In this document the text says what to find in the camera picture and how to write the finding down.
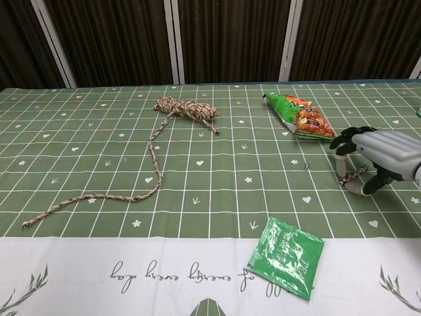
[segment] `chip bag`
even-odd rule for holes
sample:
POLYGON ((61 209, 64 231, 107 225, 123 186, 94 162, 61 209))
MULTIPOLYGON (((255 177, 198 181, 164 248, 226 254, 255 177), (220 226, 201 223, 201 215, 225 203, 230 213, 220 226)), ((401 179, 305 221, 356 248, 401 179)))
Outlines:
POLYGON ((336 137, 328 120, 316 107, 311 106, 311 101, 286 94, 264 94, 263 97, 269 100, 282 122, 294 135, 324 140, 336 137))
POLYGON ((324 241, 270 217, 246 269, 310 300, 324 241))

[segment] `brown curtain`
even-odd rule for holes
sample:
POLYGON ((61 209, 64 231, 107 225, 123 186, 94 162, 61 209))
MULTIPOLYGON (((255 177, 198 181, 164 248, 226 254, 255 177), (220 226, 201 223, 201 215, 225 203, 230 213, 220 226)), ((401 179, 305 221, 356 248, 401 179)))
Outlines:
POLYGON ((408 78, 421 55, 421 1, 304 1, 290 81, 408 78))
POLYGON ((63 88, 64 82, 29 0, 0 1, 0 91, 63 88))
POLYGON ((78 86, 172 83, 163 1, 45 4, 78 86))
POLYGON ((290 0, 178 0, 186 83, 278 81, 290 0))

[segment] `tree illustration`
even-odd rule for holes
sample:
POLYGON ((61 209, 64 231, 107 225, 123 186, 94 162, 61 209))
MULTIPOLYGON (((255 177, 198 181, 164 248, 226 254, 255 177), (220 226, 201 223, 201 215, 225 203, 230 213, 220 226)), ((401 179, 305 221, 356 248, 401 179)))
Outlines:
POLYGON ((18 312, 11 311, 11 309, 13 309, 16 306, 19 306, 21 303, 26 301, 33 293, 35 293, 44 285, 46 285, 47 275, 48 275, 47 266, 45 267, 44 274, 43 275, 39 274, 36 281, 35 281, 34 275, 31 275, 31 282, 30 282, 28 291, 15 302, 12 302, 14 293, 16 292, 16 289, 13 289, 13 292, 8 298, 8 300, 0 307, 0 316, 15 316, 18 312))
MULTIPOLYGON (((384 275, 383 267, 380 267, 380 278, 383 281, 383 283, 380 282, 380 285, 382 286, 382 288, 384 288, 388 292, 391 292, 399 301, 404 303, 411 310, 421 313, 421 307, 413 306, 406 298, 402 296, 397 276, 396 276, 395 281, 392 282, 392 279, 390 278, 389 275, 387 276, 384 275)), ((421 302, 421 297, 418 294, 418 291, 416 292, 416 295, 418 296, 418 299, 421 302)))

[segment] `green packet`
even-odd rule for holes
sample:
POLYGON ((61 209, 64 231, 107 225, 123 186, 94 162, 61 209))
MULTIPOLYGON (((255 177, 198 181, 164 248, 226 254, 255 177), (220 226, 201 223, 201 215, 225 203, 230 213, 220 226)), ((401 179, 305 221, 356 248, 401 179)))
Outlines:
POLYGON ((286 127, 300 138, 332 140, 335 132, 322 113, 311 101, 288 94, 264 94, 286 127))
POLYGON ((270 217, 246 269, 306 300, 324 241, 270 217))

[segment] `rope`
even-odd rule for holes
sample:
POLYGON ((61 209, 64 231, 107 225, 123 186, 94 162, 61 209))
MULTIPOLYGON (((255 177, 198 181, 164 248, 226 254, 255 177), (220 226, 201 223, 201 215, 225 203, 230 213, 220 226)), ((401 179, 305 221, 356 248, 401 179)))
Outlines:
POLYGON ((345 178, 343 178, 339 182, 339 184, 341 184, 343 186, 343 185, 345 185, 345 183, 352 182, 353 180, 355 180, 355 178, 357 176, 359 176, 360 174, 366 173, 366 172, 368 172, 368 165, 363 165, 360 169, 358 169, 354 173, 352 173, 349 176, 346 176, 345 178))
POLYGON ((179 99, 174 99, 173 97, 162 97, 158 99, 157 104, 154 106, 154 110, 162 111, 167 114, 164 121, 159 126, 158 130, 149 138, 149 151, 152 155, 153 165, 155 167, 155 172, 158 174, 158 182, 155 184, 153 189, 142 196, 116 196, 114 194, 85 194, 83 196, 76 196, 62 201, 57 205, 50 207, 44 213, 39 214, 37 217, 26 221, 22 224, 22 228, 28 228, 35 224, 36 222, 46 218, 48 215, 54 213, 55 211, 63 208, 64 206, 82 201, 83 199, 91 198, 105 198, 105 199, 115 199, 119 201, 128 201, 128 202, 137 202, 152 196, 162 183, 162 172, 159 170, 157 155, 153 149, 153 140, 164 130, 165 126, 168 124, 170 118, 174 115, 179 117, 187 117, 197 122, 202 122, 207 127, 209 127, 216 135, 219 135, 219 131, 212 126, 209 121, 218 116, 218 110, 206 103, 194 103, 192 101, 181 101, 179 99))

